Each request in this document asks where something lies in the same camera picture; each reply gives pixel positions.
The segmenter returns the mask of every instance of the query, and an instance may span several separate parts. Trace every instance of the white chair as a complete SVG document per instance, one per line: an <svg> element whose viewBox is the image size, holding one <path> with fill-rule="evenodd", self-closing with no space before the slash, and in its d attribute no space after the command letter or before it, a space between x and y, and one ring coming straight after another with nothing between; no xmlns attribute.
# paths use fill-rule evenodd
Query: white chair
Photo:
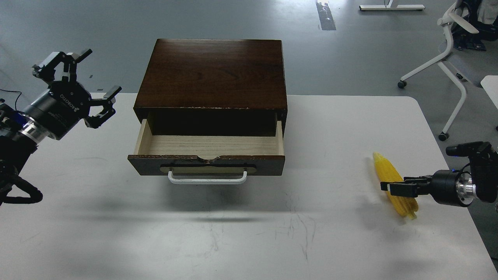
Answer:
<svg viewBox="0 0 498 280"><path fill-rule="evenodd" d="M462 96L456 108L453 110L453 113L451 114L449 120L444 126L442 132L438 136L439 140L441 141L445 141L449 137L447 133L448 129L450 128L451 124L453 123L453 120L455 119L457 113L460 111L465 99L467 98L467 90L465 89L465 86L464 84L462 84L460 79L465 78L466 80L471 81L476 86L482 87L480 85L480 82L486 75L486 74L484 75L481 74L481 72L486 72L486 71L483 71L482 69L476 70L476 67L472 67L471 65L472 62L466 61L465 56L467 56L467 59L469 61L475 60L477 62L480 62L481 65L483 60L479 58L479 56L486 56L490 57L491 59L496 59L496 56L494 58L493 56L490 56L490 54L493 53L493 51L490 51L490 48L488 48L488 51L486 52L478 52L473 50L453 51L453 36L451 28L454 23L458 24L469 33L472 34L479 33L479 31L475 27L473 27L470 23L468 23L461 17L463 12L462 2L463 2L462 0L457 0L444 13L443 17L438 19L437 21L437 24L443 27L443 33L446 38L446 43L442 45L442 47L444 48L444 50L442 50L442 53L434 57L433 59L427 61L426 63L420 65L419 67L412 70L408 74L404 75L403 77L401 77L401 80L398 82L398 87L404 88L407 84L406 79L410 78L411 76L419 73L420 71L424 70L425 68L433 64L437 64L441 68L441 70L443 70L443 72L450 78L450 80L460 89ZM448 69L448 67L443 63L443 61L451 63L453 67L457 69L458 73L460 74L458 75L458 78L454 73L450 71L450 69Z"/></svg>

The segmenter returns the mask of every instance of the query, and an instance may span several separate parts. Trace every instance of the corn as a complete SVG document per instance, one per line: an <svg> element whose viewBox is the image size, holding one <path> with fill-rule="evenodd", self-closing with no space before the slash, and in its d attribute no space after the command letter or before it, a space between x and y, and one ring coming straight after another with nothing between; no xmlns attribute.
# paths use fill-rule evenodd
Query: corn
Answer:
<svg viewBox="0 0 498 280"><path fill-rule="evenodd" d="M399 175L398 171L392 166L392 164L383 157L380 153L373 153L373 161L375 165L375 170L377 176L382 182L400 182L403 178ZM418 204L413 197L402 197L391 195L388 191L386 192L389 200L394 205L394 209L398 212L401 217L408 216L411 220L417 218L415 212L418 211Z"/></svg>

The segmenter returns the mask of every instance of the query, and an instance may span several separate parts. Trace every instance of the chair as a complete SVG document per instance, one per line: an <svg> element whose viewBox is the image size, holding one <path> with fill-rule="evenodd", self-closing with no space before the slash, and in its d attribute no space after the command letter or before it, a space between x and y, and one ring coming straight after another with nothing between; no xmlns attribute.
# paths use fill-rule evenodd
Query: chair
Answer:
<svg viewBox="0 0 498 280"><path fill-rule="evenodd" d="M498 75L498 54L497 54L497 43L496 42L486 42L487 51L475 51L475 50L454 50L453 48L453 36L452 36L452 25L455 23L465 29L467 32L472 34L477 34L479 31L473 27L470 23L465 21L461 15L463 13L463 0L457 0L451 7L444 13L443 17L438 19L437 24L443 27L443 33L446 38L446 42L440 45L441 54L434 57L433 59L427 61L426 63L415 68L408 74L401 77L398 82L399 88L404 88L407 83L406 80L411 76L419 73L425 68L437 64L441 70L450 78L450 80L460 89L461 98L453 110L449 120L444 126L442 132L439 134L438 139L445 141L448 135L448 129L450 128L456 115L462 108L463 103L467 98L467 90L462 83L463 79L472 82L475 86L482 88L481 81L486 75ZM455 68L458 73L456 75L445 65L450 63L453 68Z"/></svg>

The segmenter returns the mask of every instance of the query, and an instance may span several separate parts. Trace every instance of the dark wood top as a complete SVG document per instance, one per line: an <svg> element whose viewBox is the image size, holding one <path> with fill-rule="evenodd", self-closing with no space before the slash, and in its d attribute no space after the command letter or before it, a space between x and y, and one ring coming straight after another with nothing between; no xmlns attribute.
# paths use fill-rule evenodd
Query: dark wood top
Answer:
<svg viewBox="0 0 498 280"><path fill-rule="evenodd" d="M158 39L135 102L148 109L275 110L287 98L279 40Z"/></svg>

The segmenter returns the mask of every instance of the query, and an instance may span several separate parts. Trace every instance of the drawer front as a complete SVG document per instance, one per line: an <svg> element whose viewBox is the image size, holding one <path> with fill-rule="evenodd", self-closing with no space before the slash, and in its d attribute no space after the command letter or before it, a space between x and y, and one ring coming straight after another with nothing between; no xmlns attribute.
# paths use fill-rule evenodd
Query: drawer front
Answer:
<svg viewBox="0 0 498 280"><path fill-rule="evenodd" d="M128 160L140 175L282 175L284 155L223 155L215 159L202 159L195 155L128 155Z"/></svg>

